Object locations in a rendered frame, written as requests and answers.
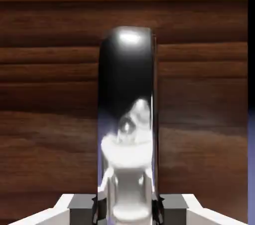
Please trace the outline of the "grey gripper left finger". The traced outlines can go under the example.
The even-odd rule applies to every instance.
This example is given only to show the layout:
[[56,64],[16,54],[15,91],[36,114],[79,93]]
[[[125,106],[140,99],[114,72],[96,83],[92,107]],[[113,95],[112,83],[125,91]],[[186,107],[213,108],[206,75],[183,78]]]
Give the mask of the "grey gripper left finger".
[[54,207],[8,225],[93,225],[95,194],[63,194]]

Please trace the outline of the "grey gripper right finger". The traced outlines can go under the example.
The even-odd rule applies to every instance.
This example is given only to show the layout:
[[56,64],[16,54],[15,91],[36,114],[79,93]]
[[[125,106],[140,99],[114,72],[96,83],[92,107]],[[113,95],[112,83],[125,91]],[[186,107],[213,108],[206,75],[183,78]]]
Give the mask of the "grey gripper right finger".
[[160,225],[247,225],[202,207],[193,194],[167,194],[160,197]]

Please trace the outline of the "shiny dark curved metal handle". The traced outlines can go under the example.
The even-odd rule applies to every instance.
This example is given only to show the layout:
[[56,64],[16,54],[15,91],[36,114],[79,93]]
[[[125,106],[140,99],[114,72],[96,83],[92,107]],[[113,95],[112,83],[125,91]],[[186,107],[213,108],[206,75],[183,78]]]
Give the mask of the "shiny dark curved metal handle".
[[100,45],[93,225],[163,224],[156,68],[149,28],[116,27]]

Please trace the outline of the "dark wood cabinet door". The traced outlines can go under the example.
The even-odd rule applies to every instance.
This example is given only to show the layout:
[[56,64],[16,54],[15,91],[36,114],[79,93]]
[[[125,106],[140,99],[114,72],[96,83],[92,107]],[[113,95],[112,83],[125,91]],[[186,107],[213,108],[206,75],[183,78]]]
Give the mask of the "dark wood cabinet door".
[[157,40],[159,188],[247,221],[247,0],[0,0],[0,225],[96,188],[99,44]]

